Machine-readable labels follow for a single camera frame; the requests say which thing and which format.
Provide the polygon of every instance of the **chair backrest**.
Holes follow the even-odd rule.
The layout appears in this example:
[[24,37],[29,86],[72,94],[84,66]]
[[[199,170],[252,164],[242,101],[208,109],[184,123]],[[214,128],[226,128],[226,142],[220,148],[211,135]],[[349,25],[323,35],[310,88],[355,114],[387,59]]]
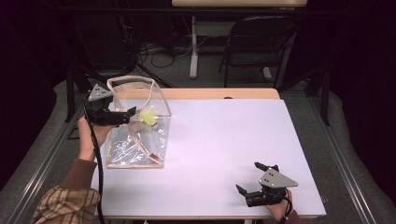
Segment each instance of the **chair backrest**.
[[289,17],[248,17],[238,21],[230,31],[232,36],[277,37],[297,32],[298,22]]

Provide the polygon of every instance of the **gray floor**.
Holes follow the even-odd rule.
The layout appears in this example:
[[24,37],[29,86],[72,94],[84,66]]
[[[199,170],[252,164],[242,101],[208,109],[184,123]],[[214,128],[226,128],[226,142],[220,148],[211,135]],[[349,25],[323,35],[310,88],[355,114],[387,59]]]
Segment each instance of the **gray floor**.
[[[205,54],[204,50],[201,53],[196,79],[189,78],[189,56],[176,57],[173,64],[166,68],[152,66],[149,56],[144,65],[157,76],[178,87],[222,87],[223,73],[217,72],[221,55]],[[161,58],[161,55],[154,56],[154,62],[170,62],[166,60],[168,59]],[[232,80],[261,78],[257,70],[235,70],[232,74]],[[307,220],[306,223],[396,223],[396,208],[370,177],[348,140],[342,102],[331,94],[331,126],[326,127],[318,117],[317,99],[306,98],[302,93],[304,85],[302,82],[280,95],[287,104],[318,191],[327,199],[324,206],[328,215]],[[270,86],[272,83],[230,85],[251,88]],[[58,101],[49,121],[19,169],[0,193],[0,223],[28,223],[39,198],[63,179],[71,161],[78,154],[78,140],[68,140],[67,135],[71,132],[79,113],[73,122],[64,123],[64,83],[58,85],[55,90]],[[334,149],[338,149],[339,153],[334,153]]]

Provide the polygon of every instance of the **yellow-green object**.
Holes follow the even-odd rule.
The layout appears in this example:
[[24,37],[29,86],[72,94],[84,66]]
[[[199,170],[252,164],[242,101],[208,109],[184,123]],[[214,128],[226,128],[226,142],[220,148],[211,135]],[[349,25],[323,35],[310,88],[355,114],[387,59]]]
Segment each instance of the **yellow-green object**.
[[145,121],[148,125],[154,126],[157,124],[157,120],[155,119],[154,109],[150,108],[139,115],[143,121]]

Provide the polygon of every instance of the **white tabletop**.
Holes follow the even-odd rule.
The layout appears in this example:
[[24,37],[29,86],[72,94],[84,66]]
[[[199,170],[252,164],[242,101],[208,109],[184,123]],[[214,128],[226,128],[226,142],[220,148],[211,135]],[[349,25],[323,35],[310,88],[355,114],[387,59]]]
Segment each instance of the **white tabletop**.
[[[145,219],[263,218],[264,207],[247,207],[236,184],[257,191],[258,161],[279,166],[298,182],[294,208],[302,217],[324,216],[288,109],[282,100],[170,100],[164,167],[104,168],[105,217]],[[105,160],[105,149],[102,157]],[[92,187],[97,189],[98,174]]]
[[174,7],[305,7],[306,0],[172,0]]

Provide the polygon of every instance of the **human hand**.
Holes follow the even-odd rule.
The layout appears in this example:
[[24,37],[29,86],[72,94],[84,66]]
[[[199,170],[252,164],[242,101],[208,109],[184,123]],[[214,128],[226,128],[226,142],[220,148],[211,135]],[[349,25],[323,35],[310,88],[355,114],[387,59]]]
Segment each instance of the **human hand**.
[[[285,195],[291,202],[292,202],[292,197],[291,197],[291,191],[286,189],[286,195]],[[280,219],[285,216],[286,209],[288,207],[288,201],[285,199],[282,200],[282,202],[273,204],[273,205],[265,205],[265,207],[271,212],[272,216],[274,219],[279,222]]]
[[[98,126],[93,125],[93,131],[98,142],[99,147],[105,142],[108,132],[115,126]],[[78,132],[79,132],[79,154],[78,158],[85,161],[93,161],[95,153],[93,151],[94,146],[91,137],[91,129],[88,121],[85,117],[81,117],[78,120]]]

